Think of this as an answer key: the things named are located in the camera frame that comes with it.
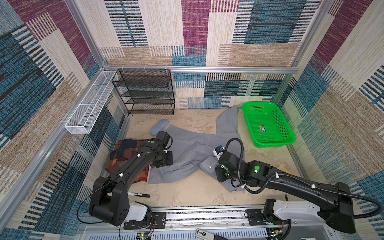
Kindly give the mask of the grey long sleeve shirt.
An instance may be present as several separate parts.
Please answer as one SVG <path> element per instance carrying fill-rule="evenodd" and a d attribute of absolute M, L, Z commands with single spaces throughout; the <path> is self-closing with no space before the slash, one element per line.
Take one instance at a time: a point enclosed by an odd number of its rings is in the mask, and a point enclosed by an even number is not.
<path fill-rule="evenodd" d="M 217 180 L 215 168 L 219 165 L 214 149 L 225 147 L 232 138 L 240 139 L 238 132 L 239 107 L 234 106 L 217 118 L 216 134 L 195 133 L 170 125 L 166 132 L 173 138 L 170 151 L 173 164 L 150 171 L 149 184 L 169 184 L 189 177 L 197 170 Z"/>

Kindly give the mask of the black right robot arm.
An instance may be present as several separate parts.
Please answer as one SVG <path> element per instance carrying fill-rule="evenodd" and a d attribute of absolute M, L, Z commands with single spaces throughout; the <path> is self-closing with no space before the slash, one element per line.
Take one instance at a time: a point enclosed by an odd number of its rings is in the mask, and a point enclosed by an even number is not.
<path fill-rule="evenodd" d="M 260 161 L 245 163 L 230 152 L 223 152 L 218 163 L 215 170 L 219 182 L 237 181 L 238 187 L 254 195 L 272 189 L 296 196 L 318 206 L 320 209 L 315 215 L 332 229 L 347 234 L 356 232 L 353 201 L 347 184 L 312 182 Z"/>

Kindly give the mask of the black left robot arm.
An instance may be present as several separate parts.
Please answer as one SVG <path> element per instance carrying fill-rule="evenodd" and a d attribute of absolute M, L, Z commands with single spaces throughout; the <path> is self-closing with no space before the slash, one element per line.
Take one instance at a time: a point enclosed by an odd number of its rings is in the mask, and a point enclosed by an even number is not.
<path fill-rule="evenodd" d="M 107 178 L 97 178 L 90 196 L 89 214 L 114 226 L 129 221 L 142 227 L 149 226 L 152 223 L 151 207 L 130 203 L 128 190 L 148 165 L 161 168 L 173 164 L 173 154 L 168 145 L 172 141 L 168 133 L 160 131 L 155 138 L 144 140 L 137 152 Z"/>

